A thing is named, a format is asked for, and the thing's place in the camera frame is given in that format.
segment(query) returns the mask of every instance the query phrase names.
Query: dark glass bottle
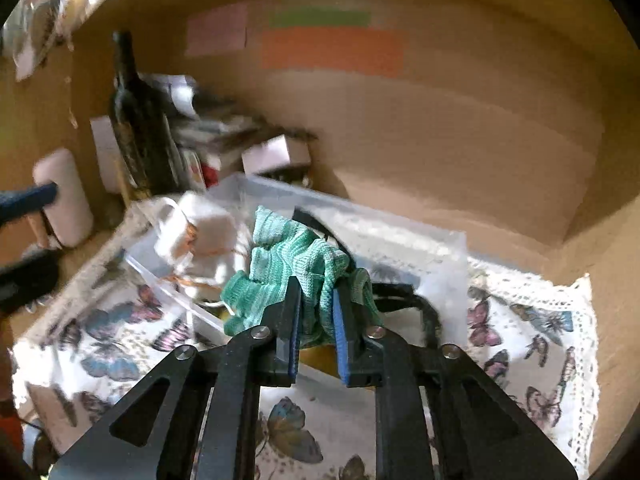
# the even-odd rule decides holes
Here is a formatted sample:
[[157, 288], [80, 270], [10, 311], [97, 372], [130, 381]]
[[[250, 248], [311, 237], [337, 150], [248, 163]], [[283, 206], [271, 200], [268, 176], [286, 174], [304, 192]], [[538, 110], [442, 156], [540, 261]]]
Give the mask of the dark glass bottle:
[[170, 131], [158, 94], [139, 78], [130, 32], [114, 32], [116, 90], [111, 124], [138, 198], [175, 192]]

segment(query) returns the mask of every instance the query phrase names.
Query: orange sticky note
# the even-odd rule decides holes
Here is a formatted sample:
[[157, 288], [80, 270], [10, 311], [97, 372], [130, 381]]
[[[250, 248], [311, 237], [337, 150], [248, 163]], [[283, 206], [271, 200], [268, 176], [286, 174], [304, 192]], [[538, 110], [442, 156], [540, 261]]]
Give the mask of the orange sticky note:
[[327, 68], [396, 77], [402, 70], [402, 35], [361, 27], [276, 28], [262, 35], [266, 69]]

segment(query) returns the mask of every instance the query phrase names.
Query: silver rivet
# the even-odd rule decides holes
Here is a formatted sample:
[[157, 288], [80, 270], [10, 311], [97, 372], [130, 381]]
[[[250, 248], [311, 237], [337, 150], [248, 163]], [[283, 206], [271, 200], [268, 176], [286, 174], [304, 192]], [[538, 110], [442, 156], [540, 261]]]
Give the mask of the silver rivet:
[[251, 337], [254, 339], [266, 339], [271, 335], [271, 330], [268, 326], [260, 325], [254, 326], [251, 329]]
[[460, 357], [460, 347], [452, 344], [442, 345], [442, 353], [447, 359], [457, 359]]
[[386, 329], [382, 326], [367, 326], [366, 334], [369, 339], [382, 339], [386, 335]]
[[178, 359], [178, 361], [186, 361], [193, 357], [195, 350], [196, 349], [193, 346], [189, 345], [178, 346], [178, 348], [174, 350], [175, 358]]

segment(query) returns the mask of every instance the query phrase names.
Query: pink sticky note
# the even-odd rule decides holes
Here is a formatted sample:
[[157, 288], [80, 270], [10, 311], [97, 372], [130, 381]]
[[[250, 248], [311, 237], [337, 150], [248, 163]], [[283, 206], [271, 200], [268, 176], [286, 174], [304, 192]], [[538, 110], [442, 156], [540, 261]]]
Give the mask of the pink sticky note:
[[242, 50], [246, 43], [247, 4], [206, 10], [187, 22], [186, 57], [215, 56]]

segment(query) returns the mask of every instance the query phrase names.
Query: transparent plastic bin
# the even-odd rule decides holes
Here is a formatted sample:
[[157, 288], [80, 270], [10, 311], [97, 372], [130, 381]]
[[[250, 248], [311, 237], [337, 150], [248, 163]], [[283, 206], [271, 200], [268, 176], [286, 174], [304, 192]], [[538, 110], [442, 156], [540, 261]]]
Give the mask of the transparent plastic bin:
[[[417, 294], [437, 309], [442, 322], [442, 342], [466, 346], [466, 238], [465, 234], [421, 224], [404, 217], [359, 206], [327, 194], [274, 180], [238, 173], [211, 187], [207, 195], [225, 207], [251, 230], [259, 205], [291, 218], [296, 207], [313, 214], [340, 238], [375, 282], [414, 285]], [[202, 322], [220, 327], [221, 321], [193, 304], [158, 278], [169, 269], [155, 254], [155, 232], [149, 232], [129, 249], [127, 261], [162, 294], [184, 304]], [[421, 344], [420, 315], [414, 309], [385, 314], [385, 325], [407, 341]]]

